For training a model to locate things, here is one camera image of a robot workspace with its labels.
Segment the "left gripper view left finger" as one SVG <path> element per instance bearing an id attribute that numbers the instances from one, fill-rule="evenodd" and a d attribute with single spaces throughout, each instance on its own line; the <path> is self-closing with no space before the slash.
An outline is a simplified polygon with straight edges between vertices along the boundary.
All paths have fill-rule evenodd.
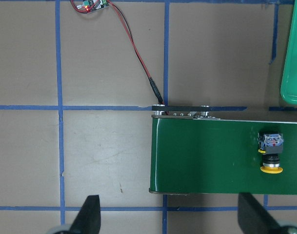
<path id="1" fill-rule="evenodd" d="M 98 234 L 101 228 L 99 195 L 89 195 L 71 224 L 49 229 L 47 234 Z"/>

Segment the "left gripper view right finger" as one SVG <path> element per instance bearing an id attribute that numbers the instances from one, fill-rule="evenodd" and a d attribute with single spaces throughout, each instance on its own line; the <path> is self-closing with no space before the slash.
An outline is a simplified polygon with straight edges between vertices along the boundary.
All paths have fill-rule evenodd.
<path id="1" fill-rule="evenodd" d="M 251 193 L 238 194 L 237 219 L 244 234 L 297 234 L 297 226 L 279 224 Z"/>

